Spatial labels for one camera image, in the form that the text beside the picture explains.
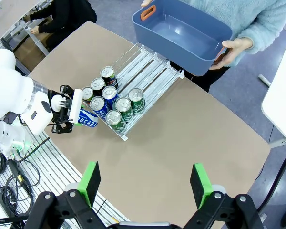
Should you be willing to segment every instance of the can lid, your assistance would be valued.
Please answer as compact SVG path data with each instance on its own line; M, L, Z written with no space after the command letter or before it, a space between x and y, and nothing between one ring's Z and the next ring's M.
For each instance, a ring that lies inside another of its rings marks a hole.
M121 97L115 102L115 108L120 112L128 111L131 105L130 100L126 97Z
M96 78L91 82L91 88L98 91L105 86L105 81L102 78Z
M101 76L104 77L104 78L108 78L110 76L112 76L114 73L114 70L112 67L110 66L107 66L107 67L104 67L102 70L101 70Z
M104 99L113 99L118 92L115 87L107 86L102 91L102 96Z
M93 96L93 89L91 87L84 87L82 89L83 95L82 98L83 99L90 99Z
M106 122L109 125L117 125L122 119L121 113L117 110L111 110L106 115Z
M104 105L105 105L105 101L100 96L94 97L90 102L90 107L94 111L101 110L104 107Z
M143 91L140 88L133 88L129 91L128 97L133 102L138 102L141 99L143 99L144 94Z

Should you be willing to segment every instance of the brown table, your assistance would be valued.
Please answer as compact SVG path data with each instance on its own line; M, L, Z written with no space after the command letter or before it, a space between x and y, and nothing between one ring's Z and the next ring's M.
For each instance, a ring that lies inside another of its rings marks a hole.
M132 44L88 22L34 69L30 76L58 90L90 85L102 67ZM83 172L98 160L99 192L133 221L184 225L196 207L190 186L193 163L203 163L213 184L234 197L246 193L269 145L240 118L186 78L178 79L139 121L124 142L102 121L48 135Z
M0 39L41 0L2 0L0 2Z

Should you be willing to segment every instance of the can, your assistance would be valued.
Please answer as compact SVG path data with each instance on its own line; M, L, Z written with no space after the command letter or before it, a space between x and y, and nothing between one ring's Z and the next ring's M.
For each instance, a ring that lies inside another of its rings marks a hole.
M100 72L101 77L105 80L106 86L118 88L118 81L114 75L114 69L110 66L104 67Z
M85 109L80 109L80 115L78 116L77 123L80 123L84 126L88 127L96 127L99 122L99 118L91 113L90 111L86 111Z
M143 91L139 88L133 88L128 93L129 100L132 103L133 113L140 113L145 108Z
M96 78L91 82L94 96L102 96L102 91L105 88L105 81L102 78Z
M84 87L82 89L82 92L83 92L83 96L82 96L83 101L89 104L91 99L94 97L93 89L91 87Z
M106 121L106 115L109 112L109 107L105 103L105 100L100 97L94 97L90 102L90 108L104 121Z
M115 102L115 109L117 109L124 119L125 122L128 122L133 117L132 104L130 100L126 97L121 97Z
M114 109L115 101L119 98L118 91L115 87L107 86L102 92L102 96L111 109Z
M106 115L106 122L116 132L122 132L126 127L126 122L122 119L122 115L117 110L111 110Z

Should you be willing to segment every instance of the cardboard box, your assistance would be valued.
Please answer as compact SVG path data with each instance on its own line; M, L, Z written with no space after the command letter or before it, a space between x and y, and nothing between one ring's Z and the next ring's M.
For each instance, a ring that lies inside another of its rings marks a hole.
M41 33L36 37L46 47L45 41L51 34ZM37 47L31 37L28 37L25 42L20 45L15 51L17 59L31 72L45 58L45 55Z

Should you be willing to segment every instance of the black pants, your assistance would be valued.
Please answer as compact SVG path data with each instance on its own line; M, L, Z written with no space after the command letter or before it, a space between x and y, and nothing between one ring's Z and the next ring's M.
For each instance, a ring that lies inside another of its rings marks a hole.
M46 40L46 45L49 51L52 51L57 45L59 45L63 40L65 40L74 30L62 28L61 30L53 33Z
M171 66L178 71L182 69L182 67L173 62L171 62ZM204 76L193 76L185 70L184 76L204 89L206 92L209 92L210 86L214 84L220 77L222 77L229 68L230 67L222 67L218 70L209 70Z

